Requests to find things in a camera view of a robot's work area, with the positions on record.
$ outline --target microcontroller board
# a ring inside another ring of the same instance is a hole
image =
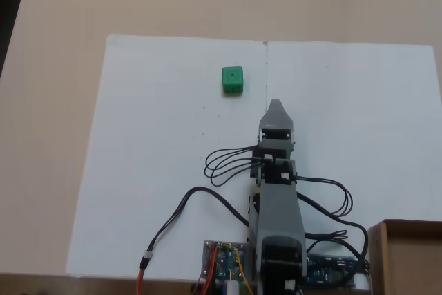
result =
[[[249,262],[248,243],[215,241],[204,241],[201,268],[201,274],[203,276],[206,276],[210,270],[211,248],[213,243],[218,245],[218,252],[215,258],[215,269],[213,271],[216,280],[236,280],[239,282],[243,280],[243,275],[239,263],[237,262],[238,254],[243,271],[246,274],[246,277],[249,278],[249,269],[247,264],[247,262]]]
[[[236,262],[238,254],[240,255],[240,261],[246,277],[249,280],[253,280],[253,271],[251,271],[250,267],[254,267],[254,252],[252,252],[253,248],[249,246],[249,243],[204,241],[201,268],[201,274],[203,276],[207,276],[209,273],[211,248],[214,243],[218,245],[214,269],[214,276],[217,281],[237,280],[241,282],[243,280],[239,264]],[[353,269],[354,264],[356,264],[354,257],[307,254],[307,264],[309,266],[328,262],[336,262],[336,266],[339,267],[339,269],[324,267],[312,270],[307,268],[305,280],[309,285],[328,285],[338,282],[342,280],[349,271]],[[354,277],[347,282],[346,287],[354,287]]]
[[[325,256],[319,254],[307,254],[307,264],[309,266],[336,262],[336,266],[339,269],[332,269],[330,267],[325,267],[321,269],[311,270],[307,268],[306,281],[310,285],[328,285],[331,283],[338,282],[342,280],[351,269],[353,269],[356,263],[354,257],[344,257],[344,256]],[[346,284],[346,287],[354,286],[354,277]]]

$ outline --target cardboard box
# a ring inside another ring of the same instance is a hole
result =
[[[442,294],[442,222],[384,220],[369,251],[374,295]]]

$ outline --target beige table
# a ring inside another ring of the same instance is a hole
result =
[[[441,0],[21,0],[0,79],[0,272],[65,272],[108,34],[429,44],[441,68],[441,22]]]

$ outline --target green cube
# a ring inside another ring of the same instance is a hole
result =
[[[244,88],[242,67],[224,67],[222,69],[222,88],[225,93],[241,93]]]

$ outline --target white paper sheet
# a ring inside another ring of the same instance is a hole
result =
[[[242,66],[241,97],[222,94],[222,67]],[[67,272],[136,277],[143,251],[192,187],[209,186],[205,157],[256,143],[265,113],[261,41],[108,38]],[[221,193],[242,215],[252,181]],[[155,246],[147,278],[196,279],[207,239],[241,242],[247,228],[195,193]]]
[[[222,95],[224,66],[244,68],[241,97]],[[67,272],[135,278],[184,193],[210,187],[206,155],[255,144],[272,98],[294,121],[299,174],[351,191],[346,220],[371,227],[384,218],[442,219],[442,107],[431,47],[110,36]],[[245,173],[216,190],[247,216],[251,183]],[[328,209],[343,199],[327,184],[298,188]],[[301,209],[306,231],[348,229],[361,249],[359,230]],[[195,280],[204,239],[246,237],[218,201],[197,193],[157,242],[146,278]]]
[[[269,43],[267,103],[282,101],[294,121],[299,175],[342,182],[354,209],[346,220],[367,229],[388,218],[442,220],[442,108],[430,46]],[[299,182],[329,211],[340,189]],[[305,230],[348,229],[301,202]],[[317,252],[348,254],[318,245]]]

